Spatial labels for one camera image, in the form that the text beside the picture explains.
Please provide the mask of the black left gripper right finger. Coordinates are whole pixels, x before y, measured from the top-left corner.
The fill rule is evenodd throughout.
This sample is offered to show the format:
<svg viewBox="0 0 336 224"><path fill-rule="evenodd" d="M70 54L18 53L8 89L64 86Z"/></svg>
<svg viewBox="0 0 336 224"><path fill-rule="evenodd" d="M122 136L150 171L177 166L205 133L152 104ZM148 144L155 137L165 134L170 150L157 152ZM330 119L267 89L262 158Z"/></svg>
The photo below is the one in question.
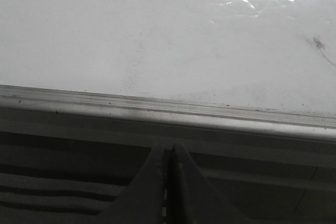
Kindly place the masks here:
<svg viewBox="0 0 336 224"><path fill-rule="evenodd" d="M183 144L171 150L167 170L168 223L248 223L202 175Z"/></svg>

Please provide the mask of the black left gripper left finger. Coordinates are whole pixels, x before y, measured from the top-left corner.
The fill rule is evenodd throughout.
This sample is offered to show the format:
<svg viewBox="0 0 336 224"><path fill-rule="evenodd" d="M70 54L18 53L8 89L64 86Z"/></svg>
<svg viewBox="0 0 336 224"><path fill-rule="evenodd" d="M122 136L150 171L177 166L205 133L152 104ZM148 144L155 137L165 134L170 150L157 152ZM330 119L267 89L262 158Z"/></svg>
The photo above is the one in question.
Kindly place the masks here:
<svg viewBox="0 0 336 224"><path fill-rule="evenodd" d="M103 212L103 222L162 223L168 162L164 147L155 144L129 186Z"/></svg>

